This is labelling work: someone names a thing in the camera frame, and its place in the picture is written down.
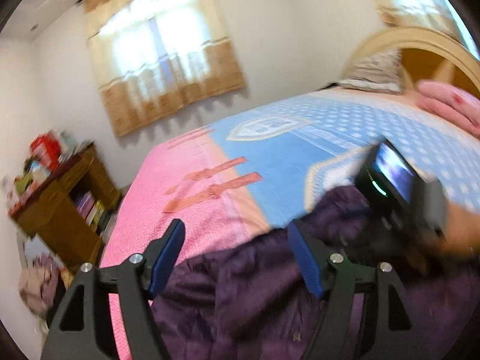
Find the person right hand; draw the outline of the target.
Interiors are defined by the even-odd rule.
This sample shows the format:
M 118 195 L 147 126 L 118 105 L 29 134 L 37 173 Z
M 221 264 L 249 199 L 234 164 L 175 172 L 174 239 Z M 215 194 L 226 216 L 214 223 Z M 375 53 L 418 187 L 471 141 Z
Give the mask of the person right hand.
M 479 257 L 479 214 L 453 202 L 447 205 L 447 223 L 443 235 L 421 248 L 421 256 L 455 263 L 471 262 Z

